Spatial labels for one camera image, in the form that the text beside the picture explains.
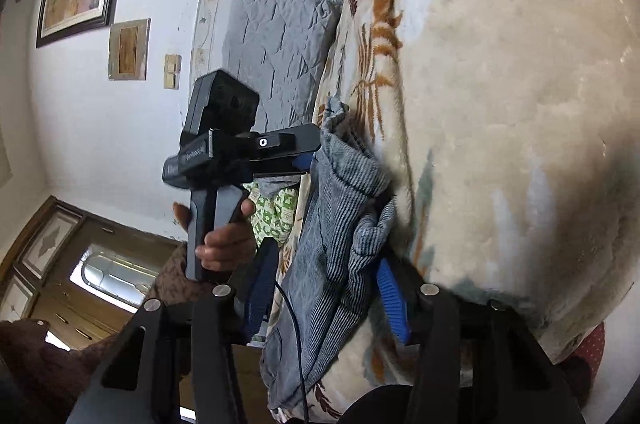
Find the person's left hand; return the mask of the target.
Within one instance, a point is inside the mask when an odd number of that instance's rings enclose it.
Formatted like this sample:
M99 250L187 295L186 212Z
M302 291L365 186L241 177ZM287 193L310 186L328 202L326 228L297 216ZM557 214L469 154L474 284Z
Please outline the person's left hand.
M240 219L230 222L206 234L204 243L195 251L202 267L213 274L231 274L239 266L248 264L256 253L256 239L250 218L255 213L255 204L245 199L241 206Z

